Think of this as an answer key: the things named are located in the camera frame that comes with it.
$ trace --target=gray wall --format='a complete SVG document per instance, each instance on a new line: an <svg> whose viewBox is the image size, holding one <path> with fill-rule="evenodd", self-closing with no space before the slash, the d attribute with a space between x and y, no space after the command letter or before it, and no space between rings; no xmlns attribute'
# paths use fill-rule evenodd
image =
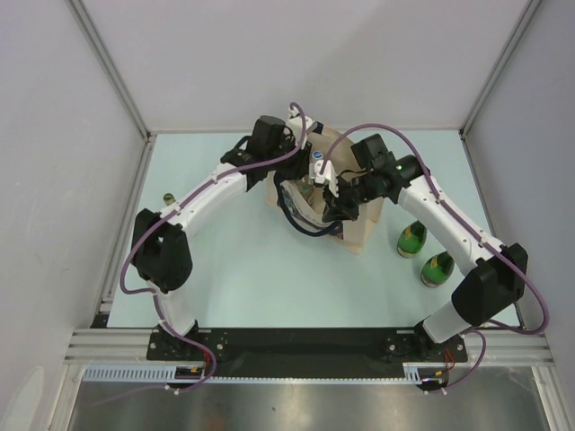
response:
<svg viewBox="0 0 575 431"><path fill-rule="evenodd" d="M1 2L0 40L0 422L40 365L37 426L72 329L89 323L143 144L66 2Z"/></svg>
<svg viewBox="0 0 575 431"><path fill-rule="evenodd" d="M574 22L573 0L549 0L542 6L469 136L496 230L530 253L528 272L549 303L547 338L572 400ZM527 298L524 308L537 324L533 301Z"/></svg>

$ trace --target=light blue table surface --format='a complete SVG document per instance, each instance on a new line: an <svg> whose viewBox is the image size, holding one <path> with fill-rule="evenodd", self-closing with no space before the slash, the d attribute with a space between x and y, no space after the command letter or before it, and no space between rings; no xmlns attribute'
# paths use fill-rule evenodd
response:
<svg viewBox="0 0 575 431"><path fill-rule="evenodd" d="M371 133L359 132L352 139ZM487 227L458 133L405 133L448 196ZM164 193L178 198L198 186L242 135L158 136L138 211L159 210ZM397 158L409 153L399 138L387 133L383 137ZM194 269L184 288L200 326L412 326L447 302L463 278L456 270L438 288L420 282L425 261L443 249L429 235L420 255L399 256L398 235L414 218L391 201L384 203L365 249L355 255L333 241L294 230L280 211L266 204L265 189L260 183L230 202L190 240ZM134 289L145 282L130 267L127 284ZM514 307L498 318L518 324ZM149 328L157 322L150 294L126 296L116 290L109 327Z"/></svg>

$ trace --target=white wall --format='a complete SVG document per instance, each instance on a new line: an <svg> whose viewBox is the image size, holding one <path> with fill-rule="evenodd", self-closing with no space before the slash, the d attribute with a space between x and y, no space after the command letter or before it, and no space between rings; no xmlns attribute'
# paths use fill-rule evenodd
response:
<svg viewBox="0 0 575 431"><path fill-rule="evenodd" d="M38 426L72 329L90 322L143 143L66 2L1 2L0 40L0 422L40 365Z"/></svg>
<svg viewBox="0 0 575 431"><path fill-rule="evenodd" d="M85 0L153 130L460 128L527 0Z"/></svg>
<svg viewBox="0 0 575 431"><path fill-rule="evenodd" d="M529 251L529 275L551 309L547 338L572 400L574 22L573 0L544 3L469 136L496 230Z"/></svg>

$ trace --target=green bottle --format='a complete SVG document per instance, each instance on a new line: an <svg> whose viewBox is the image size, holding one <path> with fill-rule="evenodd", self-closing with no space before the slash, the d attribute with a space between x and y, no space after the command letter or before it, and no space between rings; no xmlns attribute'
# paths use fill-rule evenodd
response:
<svg viewBox="0 0 575 431"><path fill-rule="evenodd" d="M453 258L444 251L426 262L421 270L421 281L427 287L443 285L453 273L455 265Z"/></svg>
<svg viewBox="0 0 575 431"><path fill-rule="evenodd" d="M421 251L427 238L427 228L419 221L412 223L403 229L397 240L397 252L405 258L412 258Z"/></svg>

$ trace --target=reflective metal surface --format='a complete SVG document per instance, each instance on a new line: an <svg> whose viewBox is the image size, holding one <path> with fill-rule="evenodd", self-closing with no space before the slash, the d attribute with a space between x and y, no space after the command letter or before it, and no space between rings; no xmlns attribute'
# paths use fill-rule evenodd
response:
<svg viewBox="0 0 575 431"><path fill-rule="evenodd" d="M144 385L83 383L70 431L549 429L530 368L483 368L447 396L413 386L213 383L174 396Z"/></svg>

